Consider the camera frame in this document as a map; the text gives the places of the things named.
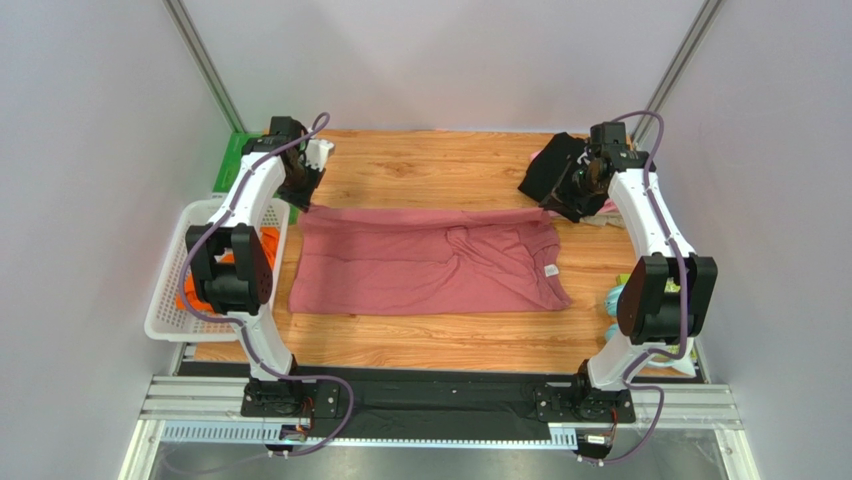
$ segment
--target cable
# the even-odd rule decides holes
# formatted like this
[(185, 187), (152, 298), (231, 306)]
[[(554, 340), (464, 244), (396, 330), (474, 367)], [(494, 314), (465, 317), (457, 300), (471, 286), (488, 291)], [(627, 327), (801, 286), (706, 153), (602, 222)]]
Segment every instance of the cable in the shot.
[(666, 394), (662, 388), (656, 385), (634, 385), (628, 379), (633, 374), (633, 372), (639, 368), (639, 365), (648, 359), (651, 355), (662, 355), (664, 357), (670, 358), (672, 360), (680, 360), (687, 354), (687, 331), (689, 330), (689, 294), (687, 292), (687, 278), (686, 278), (686, 261), (683, 259), (683, 254), (680, 251), (680, 247), (678, 247), (677, 241), (672, 236), (671, 229), (669, 228), (668, 223), (666, 223), (666, 219), (663, 216), (663, 211), (660, 208), (660, 204), (657, 201), (657, 197), (654, 194), (654, 190), (651, 188), (651, 164), (654, 161), (654, 156), (657, 154), (657, 150), (660, 148), (660, 143), (663, 141), (663, 132), (665, 131), (665, 122), (663, 121), (663, 117), (657, 113), (652, 112), (650, 110), (637, 110), (635, 112), (626, 113), (619, 117), (614, 118), (612, 121), (617, 122), (620, 120), (624, 120), (625, 118), (635, 117), (639, 115), (648, 115), (654, 117), (659, 124), (659, 130), (657, 130), (657, 139), (654, 141), (654, 146), (651, 148), (651, 152), (648, 154), (648, 159), (645, 161), (645, 168), (643, 169), (642, 180), (645, 187), (645, 192), (648, 194), (648, 200), (651, 202), (651, 208), (654, 210), (654, 216), (657, 218), (657, 223), (660, 224), (660, 228), (663, 230), (663, 234), (667, 239), (667, 244), (672, 247), (672, 251), (675, 254), (675, 259), (677, 260), (677, 268), (679, 270), (680, 277), (680, 337), (678, 339), (678, 350), (677, 353), (671, 353), (668, 350), (664, 350), (661, 348), (650, 348), (648, 351), (640, 355), (636, 358), (636, 360), (631, 363), (627, 369), (624, 370), (621, 378), (624, 381), (624, 385), (629, 390), (653, 390), (660, 394), (660, 401), (657, 404), (657, 411), (654, 414), (654, 419), (651, 420), (651, 424), (648, 426), (648, 430), (645, 432), (645, 435), (636, 444), (633, 448), (631, 448), (627, 453), (621, 455), (620, 457), (616, 457), (608, 460), (596, 460), (591, 458), (583, 458), (578, 456), (577, 459), (579, 461), (586, 461), (592, 465), (597, 465), (603, 467), (605, 465), (617, 465), (619, 463), (626, 462), (630, 460), (634, 455), (636, 455), (642, 447), (648, 443), (648, 440), (651, 438), (651, 435), (654, 433), (654, 430), (657, 428), (657, 423), (660, 421), (660, 416), (663, 413), (663, 404), (665, 403)]
[[(213, 225), (210, 228), (208, 228), (201, 235), (201, 237), (199, 237), (199, 239), (195, 242), (195, 245), (193, 245), (192, 248), (187, 253), (186, 260), (184, 260), (183, 265), (181, 266), (180, 274), (179, 274), (178, 278), (182, 278), (182, 279), (187, 278), (187, 273), (189, 273), (189, 268), (190, 268), (190, 265), (192, 264), (192, 260), (195, 258), (195, 255), (198, 254), (198, 251), (201, 249), (201, 246), (204, 245), (204, 243), (207, 241), (207, 239), (209, 239), (213, 235), (213, 233), (216, 232), (216, 230), (218, 230), (219, 227), (221, 227), (222, 224), (224, 224), (225, 221), (227, 221), (227, 219), (231, 215), (233, 215), (234, 209), (236, 208), (236, 205), (237, 205), (237, 202), (239, 202), (240, 196), (242, 195), (243, 190), (245, 189), (246, 184), (248, 183), (248, 180), (254, 175), (255, 170), (258, 167), (260, 167), (267, 160), (269, 160), (271, 158), (275, 158), (278, 155), (280, 155), (281, 153), (286, 152), (287, 150), (289, 150), (293, 147), (296, 147), (299, 144), (301, 144), (302, 142), (306, 142), (306, 141), (310, 140), (312, 137), (316, 136), (316, 134), (318, 134), (320, 131), (322, 131), (328, 125), (329, 120), (331, 120), (331, 115), (329, 115), (328, 112), (320, 113), (317, 116), (317, 118), (314, 120), (314, 123), (311, 127), (310, 132), (305, 133), (301, 137), (293, 140), (292, 142), (289, 142), (289, 143), (287, 143), (287, 144), (285, 144), (281, 147), (278, 147), (278, 148), (272, 150), (271, 152), (260, 157), (257, 161), (255, 161), (253, 164), (251, 164), (251, 166), (249, 167), (249, 172), (246, 175), (243, 175), (242, 179), (240, 180), (240, 183), (237, 184), (237, 187), (234, 190), (233, 198), (231, 199), (231, 203), (228, 204), (227, 208), (225, 209), (225, 212), (222, 214), (222, 216), (218, 220), (216, 220), (213, 223)], [(280, 380), (290, 381), (290, 382), (292, 382), (292, 381), (305, 381), (305, 380), (308, 380), (308, 381), (319, 381), (319, 380), (331, 381), (331, 382), (335, 382), (335, 383), (340, 384), (340, 386), (343, 387), (347, 391), (347, 393), (349, 394), (349, 405), (346, 409), (346, 414), (343, 416), (343, 419), (340, 421), (340, 423), (337, 425), (337, 427), (334, 430), (332, 430), (332, 432), (330, 434), (328, 434), (324, 439), (322, 439), (317, 444), (312, 445), (312, 446), (305, 448), (303, 450), (297, 450), (297, 451), (294, 451), (294, 452), (290, 452), (290, 453), (287, 454), (287, 456), (297, 457), (297, 456), (302, 456), (302, 455), (307, 455), (309, 453), (313, 453), (313, 452), (325, 447), (326, 445), (328, 445), (328, 443), (331, 442), (332, 440), (334, 440), (334, 438), (340, 433), (340, 431), (343, 430), (343, 428), (349, 422), (349, 419), (352, 417), (352, 410), (355, 407), (355, 392), (352, 390), (352, 385), (350, 385), (349, 382), (347, 382), (346, 380), (344, 380), (340, 377), (335, 377), (335, 376), (332, 376), (332, 375), (286, 375), (284, 373), (276, 371), (275, 369), (273, 369), (269, 365), (266, 365), (265, 363), (263, 363), (261, 358), (257, 355), (257, 352), (254, 350), (254, 347), (251, 345), (251, 339), (249, 338), (248, 333), (246, 331), (246, 323), (244, 321), (242, 321), (241, 319), (238, 319), (238, 318), (232, 318), (232, 317), (226, 317), (226, 316), (212, 317), (210, 315), (207, 315), (204, 312), (201, 312), (201, 311), (197, 310), (195, 307), (192, 306), (192, 304), (189, 302), (189, 299), (186, 296), (186, 291), (185, 291), (184, 288), (178, 288), (178, 294), (180, 295), (180, 299), (183, 302), (184, 306), (186, 306), (186, 309), (189, 311), (189, 313), (191, 313), (196, 318), (203, 320), (205, 322), (210, 322), (210, 323), (219, 323), (219, 324), (230, 323), (230, 324), (232, 324), (234, 329), (240, 332), (240, 335), (243, 338), (243, 343), (246, 346), (247, 353), (249, 354), (251, 359), (254, 360), (255, 363), (257, 363), (258, 367), (261, 370), (263, 370), (264, 372), (266, 372), (266, 373), (268, 373), (268, 374), (272, 375), (273, 377), (278, 378)], [(284, 456), (285, 454), (276, 453), (276, 455)], [(208, 474), (208, 473), (215, 473), (215, 472), (218, 472), (218, 471), (226, 470), (228, 468), (231, 468), (232, 466), (241, 465), (243, 463), (253, 461), (253, 460), (256, 460), (256, 459), (259, 459), (259, 458), (267, 457), (267, 456), (268, 455), (264, 454), (264, 455), (257, 455), (257, 456), (254, 456), (254, 457), (248, 457), (246, 459), (238, 461), (235, 464), (231, 464), (231, 465), (227, 465), (227, 466), (224, 466), (224, 467), (219, 467), (219, 468), (211, 469), (211, 470), (199, 471), (199, 472), (178, 471), (177, 469), (173, 469), (170, 465), (168, 465), (168, 463), (165, 462), (165, 459), (164, 459), (164, 465), (170, 471), (175, 472), (175, 473), (180, 473), (180, 474), (183, 474), (183, 475), (191, 475), (191, 474), (205, 475), (205, 474)]]

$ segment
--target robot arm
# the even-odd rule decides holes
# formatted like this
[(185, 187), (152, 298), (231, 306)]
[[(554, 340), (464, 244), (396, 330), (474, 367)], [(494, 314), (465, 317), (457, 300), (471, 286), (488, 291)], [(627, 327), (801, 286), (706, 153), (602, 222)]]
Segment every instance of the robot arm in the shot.
[[(310, 208), (311, 195), (325, 173), (334, 144), (311, 138), (261, 160), (307, 132), (290, 117), (273, 117), (270, 133), (250, 140), (243, 148), (240, 171), (222, 207), (207, 225), (190, 227), (186, 233), (190, 250), (211, 225), (219, 225), (192, 258), (195, 291), (214, 312), (238, 320), (232, 324), (248, 353), (251, 375), (259, 380), (276, 380), (261, 365), (284, 374), (293, 365), (293, 356), (272, 317), (269, 300), (275, 292), (275, 276), (261, 246), (260, 225), (276, 193), (302, 210)], [(218, 260), (226, 249), (233, 252), (233, 263)]]
[[(649, 349), (679, 341), (680, 294), (666, 292), (669, 279), (681, 283), (677, 253), (687, 270), (687, 284), (680, 287), (688, 294), (688, 337), (701, 331), (716, 282), (713, 258), (696, 255), (681, 235), (660, 194), (656, 168), (647, 164), (648, 157), (647, 152), (630, 149), (624, 123), (595, 125), (585, 153), (569, 162), (551, 194), (541, 202), (544, 208), (576, 222), (594, 215), (608, 196), (624, 217), (636, 252), (636, 267), (618, 301), (619, 332), (581, 367), (590, 387), (600, 391), (624, 390), (625, 382), (651, 359)], [(672, 239), (679, 252), (671, 245)], [(644, 360), (634, 365), (640, 357)]]

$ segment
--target pink shirt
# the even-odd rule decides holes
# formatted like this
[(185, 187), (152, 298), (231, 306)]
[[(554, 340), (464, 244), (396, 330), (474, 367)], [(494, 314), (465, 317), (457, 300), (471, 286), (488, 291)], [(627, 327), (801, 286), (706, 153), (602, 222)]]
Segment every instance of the pink shirt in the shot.
[(290, 310), (417, 315), (560, 310), (559, 236), (537, 208), (312, 207)]

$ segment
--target wooden table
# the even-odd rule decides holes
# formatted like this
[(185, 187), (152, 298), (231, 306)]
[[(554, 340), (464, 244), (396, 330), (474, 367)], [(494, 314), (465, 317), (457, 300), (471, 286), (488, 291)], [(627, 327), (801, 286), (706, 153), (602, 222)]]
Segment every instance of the wooden table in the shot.
[[(517, 190), (530, 154), (552, 134), (327, 131), (335, 155), (314, 203), (329, 207), (499, 210), (533, 207)], [(561, 312), (425, 315), (291, 314), (302, 247), (287, 232), (274, 315), (301, 364), (523, 372), (576, 372), (604, 345), (603, 306), (619, 273), (635, 264), (627, 232), (555, 220), (559, 279), (573, 304)], [(198, 360), (245, 361), (237, 342), (198, 346)]]

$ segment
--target blue object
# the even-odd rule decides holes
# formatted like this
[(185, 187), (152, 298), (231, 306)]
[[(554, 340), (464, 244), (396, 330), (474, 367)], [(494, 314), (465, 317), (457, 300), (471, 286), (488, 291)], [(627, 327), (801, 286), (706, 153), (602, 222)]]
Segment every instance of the blue object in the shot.
[(610, 325), (609, 328), (606, 329), (606, 333), (604, 333), (604, 338), (606, 339), (606, 341), (608, 342), (609, 339), (612, 338), (612, 336), (615, 335), (615, 332), (617, 332), (617, 331), (618, 331), (618, 324), (617, 323), (615, 325)]
[(606, 313), (610, 317), (618, 316), (618, 297), (621, 296), (621, 291), (624, 290), (624, 285), (619, 285), (612, 290), (609, 291), (609, 294), (606, 296), (606, 300), (604, 300), (604, 305), (606, 306)]

